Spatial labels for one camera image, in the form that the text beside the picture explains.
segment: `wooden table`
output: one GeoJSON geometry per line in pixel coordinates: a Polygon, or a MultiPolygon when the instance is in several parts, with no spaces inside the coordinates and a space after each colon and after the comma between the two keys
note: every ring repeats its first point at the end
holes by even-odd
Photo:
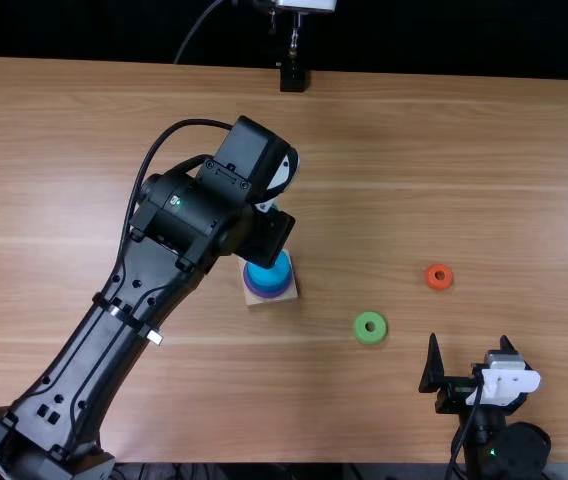
{"type": "MultiPolygon", "coordinates": [[[[507,334],[543,378],[515,415],[568,462],[568,82],[0,59],[0,405],[101,288],[139,163],[187,117],[268,126],[300,152],[282,207],[295,303],[248,310],[237,258],[167,320],[115,398],[120,461],[443,462],[457,419],[417,393],[428,335],[451,374],[507,334]],[[436,293],[423,270],[455,272],[436,293]],[[360,346],[353,320],[389,336],[360,346]]],[[[179,133],[152,170],[214,153],[179,133]]]]}

